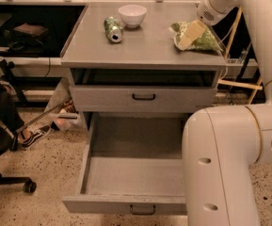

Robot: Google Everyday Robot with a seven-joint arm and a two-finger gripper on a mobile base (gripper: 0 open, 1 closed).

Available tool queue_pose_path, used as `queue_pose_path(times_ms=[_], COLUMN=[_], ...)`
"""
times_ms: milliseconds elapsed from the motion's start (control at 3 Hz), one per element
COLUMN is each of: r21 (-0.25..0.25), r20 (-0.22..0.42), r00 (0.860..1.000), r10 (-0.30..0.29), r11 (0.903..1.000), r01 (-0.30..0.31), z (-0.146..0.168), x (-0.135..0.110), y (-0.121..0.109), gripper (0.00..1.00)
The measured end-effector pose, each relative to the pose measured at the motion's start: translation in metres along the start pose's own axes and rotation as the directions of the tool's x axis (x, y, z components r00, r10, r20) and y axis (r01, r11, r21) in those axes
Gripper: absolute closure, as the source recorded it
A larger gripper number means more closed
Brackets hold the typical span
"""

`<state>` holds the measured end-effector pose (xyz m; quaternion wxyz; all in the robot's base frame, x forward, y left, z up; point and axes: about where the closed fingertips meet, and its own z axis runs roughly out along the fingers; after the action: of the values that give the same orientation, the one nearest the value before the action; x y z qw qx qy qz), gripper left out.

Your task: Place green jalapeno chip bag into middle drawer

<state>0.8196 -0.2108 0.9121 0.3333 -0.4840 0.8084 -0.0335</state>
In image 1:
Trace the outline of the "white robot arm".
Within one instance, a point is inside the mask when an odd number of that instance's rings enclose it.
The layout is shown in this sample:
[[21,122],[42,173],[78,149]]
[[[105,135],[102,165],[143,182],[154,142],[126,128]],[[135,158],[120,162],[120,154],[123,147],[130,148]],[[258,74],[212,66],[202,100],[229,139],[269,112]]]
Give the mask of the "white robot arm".
[[208,25],[243,10],[265,101],[209,107],[186,122],[182,140],[188,226],[260,226],[249,166],[272,162],[272,0],[202,0]]

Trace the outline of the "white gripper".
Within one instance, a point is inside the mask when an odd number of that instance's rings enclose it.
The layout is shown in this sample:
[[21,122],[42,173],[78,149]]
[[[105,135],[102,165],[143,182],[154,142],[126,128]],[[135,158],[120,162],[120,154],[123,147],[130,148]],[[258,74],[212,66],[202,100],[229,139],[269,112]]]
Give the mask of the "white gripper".
[[196,39],[202,36],[206,26],[218,24],[228,14],[227,2],[229,0],[201,0],[197,14],[199,20],[193,21],[182,34],[178,43],[181,50],[185,50]]

